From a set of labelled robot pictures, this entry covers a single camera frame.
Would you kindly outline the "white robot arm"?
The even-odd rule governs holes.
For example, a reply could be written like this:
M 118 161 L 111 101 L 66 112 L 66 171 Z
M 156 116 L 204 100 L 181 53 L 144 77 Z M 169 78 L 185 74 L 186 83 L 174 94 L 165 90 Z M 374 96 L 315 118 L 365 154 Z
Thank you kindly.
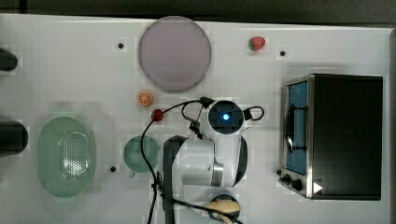
M 248 144 L 242 136 L 251 118 L 235 103 L 202 97 L 201 120 L 192 119 L 195 139 L 175 135 L 163 143 L 163 211 L 165 224 L 182 224 L 180 208 L 186 186 L 228 189 L 236 186 L 248 168 Z

